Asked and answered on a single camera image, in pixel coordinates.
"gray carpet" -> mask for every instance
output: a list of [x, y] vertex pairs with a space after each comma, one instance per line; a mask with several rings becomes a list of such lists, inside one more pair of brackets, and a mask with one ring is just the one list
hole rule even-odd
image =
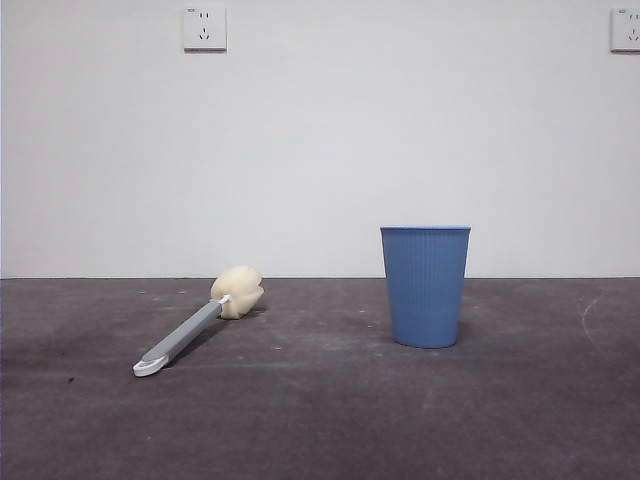
[[441, 350], [382, 280], [266, 280], [133, 377], [210, 283], [2, 282], [2, 478], [640, 478], [640, 279], [469, 280]]

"wall socket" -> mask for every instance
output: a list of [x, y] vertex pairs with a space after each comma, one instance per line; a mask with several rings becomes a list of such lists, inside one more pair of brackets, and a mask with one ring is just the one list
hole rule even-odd
[[226, 50], [227, 17], [224, 5], [185, 8], [182, 43], [185, 52]]
[[640, 8], [611, 10], [611, 51], [640, 53]]

